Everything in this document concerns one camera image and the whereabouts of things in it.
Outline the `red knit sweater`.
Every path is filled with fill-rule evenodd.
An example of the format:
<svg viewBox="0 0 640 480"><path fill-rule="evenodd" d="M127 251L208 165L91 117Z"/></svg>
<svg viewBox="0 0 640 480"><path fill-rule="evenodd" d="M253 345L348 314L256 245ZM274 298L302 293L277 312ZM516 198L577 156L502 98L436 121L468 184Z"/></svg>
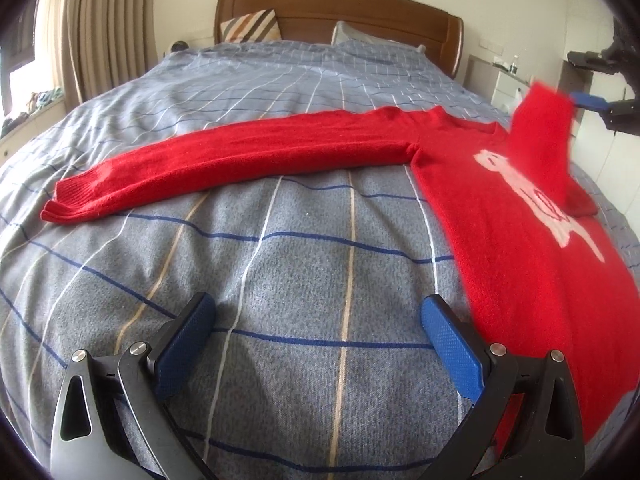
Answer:
<svg viewBox="0 0 640 480"><path fill-rule="evenodd" d="M587 439L615 432L639 385L639 291L570 176L572 101L535 84L509 128L441 107L236 122L117 155L58 181L57 224L235 182L406 165L450 245L485 338L568 359Z"/></svg>

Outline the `white bedside desk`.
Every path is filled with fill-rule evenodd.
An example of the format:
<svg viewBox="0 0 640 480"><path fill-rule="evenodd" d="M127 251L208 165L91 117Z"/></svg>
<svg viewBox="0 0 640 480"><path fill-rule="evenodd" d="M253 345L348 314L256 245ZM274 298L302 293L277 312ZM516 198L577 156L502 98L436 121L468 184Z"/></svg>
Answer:
<svg viewBox="0 0 640 480"><path fill-rule="evenodd" d="M475 55L469 56L463 87L509 114L529 92L526 81Z"/></svg>

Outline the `blue plaid duvet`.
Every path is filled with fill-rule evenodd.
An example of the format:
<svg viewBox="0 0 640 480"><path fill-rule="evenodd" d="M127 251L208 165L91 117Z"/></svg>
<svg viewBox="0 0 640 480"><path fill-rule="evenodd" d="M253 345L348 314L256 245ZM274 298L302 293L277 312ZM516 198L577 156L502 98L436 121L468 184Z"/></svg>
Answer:
<svg viewBox="0 0 640 480"><path fill-rule="evenodd" d="M441 296L497 341L475 327L408 166L235 182L73 224L40 216L58 181L145 145L383 107L441 107L503 128L516 110L413 50L220 44L168 55L2 167L1 413L46 477L55 479L54 414L74 352L119 356L206 292L213 331L165 406L213 479L422 478L472 408L426 336L423 300ZM568 169L639 290L638 237L570 154Z"/></svg>

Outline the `white pillow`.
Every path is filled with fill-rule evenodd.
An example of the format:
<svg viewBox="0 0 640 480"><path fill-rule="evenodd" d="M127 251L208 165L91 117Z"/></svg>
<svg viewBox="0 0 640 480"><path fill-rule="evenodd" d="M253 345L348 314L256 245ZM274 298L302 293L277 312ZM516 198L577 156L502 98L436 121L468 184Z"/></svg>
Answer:
<svg viewBox="0 0 640 480"><path fill-rule="evenodd" d="M352 27L352 25L349 25L344 21L338 21L335 24L332 32L331 44L332 46L337 46L338 44L342 44L343 42L347 41L360 41L364 44L378 44L379 46L398 47L413 50L421 54L426 53L426 47L424 46L424 44L419 44L417 47L410 46L410 44L403 44L402 42L396 40L384 39L367 34L366 32L362 32L361 30Z"/></svg>

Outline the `wooden headboard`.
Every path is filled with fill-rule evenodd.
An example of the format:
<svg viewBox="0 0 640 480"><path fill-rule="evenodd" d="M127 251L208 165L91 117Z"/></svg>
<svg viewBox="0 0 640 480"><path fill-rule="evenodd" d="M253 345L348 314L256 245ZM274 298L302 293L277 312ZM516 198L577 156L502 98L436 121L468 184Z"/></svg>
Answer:
<svg viewBox="0 0 640 480"><path fill-rule="evenodd" d="M328 44L335 23L344 21L366 34L425 47L425 56L448 77L462 57L461 18L413 0L218 0L214 38L221 24L260 10L276 12L284 40Z"/></svg>

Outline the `striped cushion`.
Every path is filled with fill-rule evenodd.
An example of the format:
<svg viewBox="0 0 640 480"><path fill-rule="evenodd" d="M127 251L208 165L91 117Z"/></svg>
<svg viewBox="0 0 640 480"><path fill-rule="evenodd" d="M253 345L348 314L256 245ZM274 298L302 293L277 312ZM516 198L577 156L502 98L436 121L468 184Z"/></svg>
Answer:
<svg viewBox="0 0 640 480"><path fill-rule="evenodd" d="M219 25L219 42L254 44L282 39L277 13L265 9L232 18Z"/></svg>

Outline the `window sill clutter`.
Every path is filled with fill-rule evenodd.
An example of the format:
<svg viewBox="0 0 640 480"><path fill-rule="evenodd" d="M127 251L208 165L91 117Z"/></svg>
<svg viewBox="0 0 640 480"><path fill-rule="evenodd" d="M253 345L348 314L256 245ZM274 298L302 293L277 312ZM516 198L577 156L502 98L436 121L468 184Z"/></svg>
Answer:
<svg viewBox="0 0 640 480"><path fill-rule="evenodd" d="M18 126L23 125L24 122L27 122L32 116L47 110L54 104L62 102L63 98L64 90L61 87L33 93L27 102L26 110L22 110L21 113L15 117L4 118L1 128L2 138L7 136Z"/></svg>

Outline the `small black round object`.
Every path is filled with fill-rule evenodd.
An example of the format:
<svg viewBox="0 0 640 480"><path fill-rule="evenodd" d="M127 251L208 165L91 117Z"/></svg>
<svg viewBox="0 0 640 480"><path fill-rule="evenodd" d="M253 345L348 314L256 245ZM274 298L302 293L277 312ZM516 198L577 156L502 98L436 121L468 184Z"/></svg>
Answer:
<svg viewBox="0 0 640 480"><path fill-rule="evenodd" d="M181 51L188 50L188 49L189 49L189 45L185 41L179 40L179 41L174 42L170 46L169 51L171 53L174 53L174 52L181 52Z"/></svg>

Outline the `beige curtain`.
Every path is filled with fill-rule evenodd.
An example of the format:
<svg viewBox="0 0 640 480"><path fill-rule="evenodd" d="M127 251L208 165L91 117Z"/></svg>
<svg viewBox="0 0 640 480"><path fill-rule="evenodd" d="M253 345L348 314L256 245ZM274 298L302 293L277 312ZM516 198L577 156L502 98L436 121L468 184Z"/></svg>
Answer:
<svg viewBox="0 0 640 480"><path fill-rule="evenodd" d="M157 63L154 0L39 0L36 61L66 110L144 75Z"/></svg>

